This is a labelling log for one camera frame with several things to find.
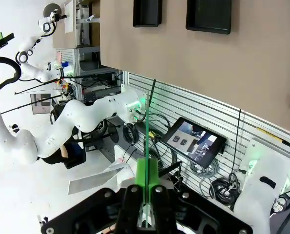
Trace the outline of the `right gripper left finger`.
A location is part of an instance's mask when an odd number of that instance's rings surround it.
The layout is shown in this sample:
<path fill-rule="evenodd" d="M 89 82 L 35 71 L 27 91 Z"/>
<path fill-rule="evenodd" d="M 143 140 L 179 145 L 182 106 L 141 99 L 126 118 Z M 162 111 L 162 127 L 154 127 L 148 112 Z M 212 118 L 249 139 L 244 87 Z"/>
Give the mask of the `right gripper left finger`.
<path fill-rule="evenodd" d="M 122 183 L 118 192 L 102 188 L 74 207 L 43 224 L 43 234 L 96 234 L 114 225 L 113 234 L 146 234 L 140 227 L 148 180 L 148 161 L 137 161 L 136 177 Z"/>

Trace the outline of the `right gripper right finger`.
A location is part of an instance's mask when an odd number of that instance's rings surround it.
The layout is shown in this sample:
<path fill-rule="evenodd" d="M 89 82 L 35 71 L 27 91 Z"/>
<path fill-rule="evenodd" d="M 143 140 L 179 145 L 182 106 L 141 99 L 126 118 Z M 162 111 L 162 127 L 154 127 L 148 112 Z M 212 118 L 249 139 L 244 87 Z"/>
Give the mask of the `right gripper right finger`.
<path fill-rule="evenodd" d="M 177 224 L 196 234 L 253 233 L 250 225 L 200 195 L 163 185 L 156 159 L 148 160 L 148 193 L 158 234 L 180 233 Z"/>

